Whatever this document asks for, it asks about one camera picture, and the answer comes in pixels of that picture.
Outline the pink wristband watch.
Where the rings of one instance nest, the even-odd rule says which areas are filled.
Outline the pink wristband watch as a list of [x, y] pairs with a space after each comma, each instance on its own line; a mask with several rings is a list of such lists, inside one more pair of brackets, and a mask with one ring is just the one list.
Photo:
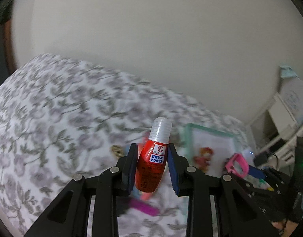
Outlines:
[[231, 173], [240, 178], [245, 178], [249, 173], [249, 164], [240, 153], [233, 154], [224, 166], [227, 173]]

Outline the brown pup toy figure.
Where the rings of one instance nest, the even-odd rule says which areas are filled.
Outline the brown pup toy figure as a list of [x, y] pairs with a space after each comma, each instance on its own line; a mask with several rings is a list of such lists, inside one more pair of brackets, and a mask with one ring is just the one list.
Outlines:
[[195, 166], [202, 172], [207, 173], [213, 155], [214, 155], [214, 151], [211, 148], [209, 147], [200, 148], [199, 154], [193, 157]]

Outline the red bottle white cap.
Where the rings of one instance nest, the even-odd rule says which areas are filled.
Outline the red bottle white cap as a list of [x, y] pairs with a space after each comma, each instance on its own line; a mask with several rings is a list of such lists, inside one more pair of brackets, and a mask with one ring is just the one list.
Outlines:
[[162, 179], [168, 157], [171, 128], [169, 119], [156, 118], [149, 138], [141, 150], [136, 167], [135, 186], [144, 193], [154, 192]]

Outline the gold patterned lighter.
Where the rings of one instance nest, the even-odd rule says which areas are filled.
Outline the gold patterned lighter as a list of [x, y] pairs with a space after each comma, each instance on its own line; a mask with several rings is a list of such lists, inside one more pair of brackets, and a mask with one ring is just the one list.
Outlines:
[[122, 146], [120, 146], [120, 145], [113, 145], [113, 146], [111, 146], [110, 150], [111, 150], [111, 153], [113, 154], [113, 156], [116, 159], [120, 159], [121, 157], [124, 157], [124, 151], [123, 151]]

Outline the purple lighter case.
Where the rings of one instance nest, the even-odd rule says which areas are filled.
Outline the purple lighter case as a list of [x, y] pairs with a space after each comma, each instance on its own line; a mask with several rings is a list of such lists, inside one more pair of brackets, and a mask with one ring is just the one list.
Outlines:
[[128, 204], [131, 208], [136, 209], [149, 216], [155, 217], [160, 214], [160, 211], [158, 208], [148, 205], [147, 203], [145, 203], [139, 199], [131, 198]]

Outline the white shelf unit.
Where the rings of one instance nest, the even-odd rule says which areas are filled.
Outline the white shelf unit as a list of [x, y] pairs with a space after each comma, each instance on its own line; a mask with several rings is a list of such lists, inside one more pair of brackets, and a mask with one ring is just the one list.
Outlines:
[[276, 144], [283, 145], [274, 151], [279, 159], [277, 168], [294, 163], [298, 137], [303, 137], [303, 124], [299, 124], [279, 93], [263, 106], [247, 124], [249, 145], [257, 154], [270, 151]]

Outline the teal cardboard box tray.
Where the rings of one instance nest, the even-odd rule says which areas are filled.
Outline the teal cardboard box tray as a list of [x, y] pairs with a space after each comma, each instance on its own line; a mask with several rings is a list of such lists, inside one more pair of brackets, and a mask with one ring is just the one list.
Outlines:
[[193, 157], [199, 154], [199, 149], [209, 147], [214, 151], [208, 172], [212, 177], [221, 177], [226, 161], [235, 153], [240, 153], [248, 164], [253, 165], [254, 153], [251, 148], [244, 148], [239, 137], [229, 132], [218, 131], [196, 124], [187, 124], [184, 128], [185, 153], [191, 166], [195, 166]]

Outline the white printed card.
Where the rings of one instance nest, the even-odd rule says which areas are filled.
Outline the white printed card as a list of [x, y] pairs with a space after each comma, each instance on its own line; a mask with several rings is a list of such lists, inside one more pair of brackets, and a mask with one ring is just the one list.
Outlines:
[[281, 81], [280, 96], [299, 126], [303, 124], [303, 80], [298, 77]]

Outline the floral fleece blanket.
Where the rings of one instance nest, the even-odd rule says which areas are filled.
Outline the floral fleece blanket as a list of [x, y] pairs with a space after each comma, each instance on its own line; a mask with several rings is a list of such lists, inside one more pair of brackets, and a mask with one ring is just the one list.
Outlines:
[[98, 176], [117, 162], [111, 147], [143, 143], [155, 118], [172, 122], [184, 152], [186, 124], [235, 135], [244, 124], [132, 74], [44, 54], [0, 86], [0, 216], [23, 236], [74, 175]]

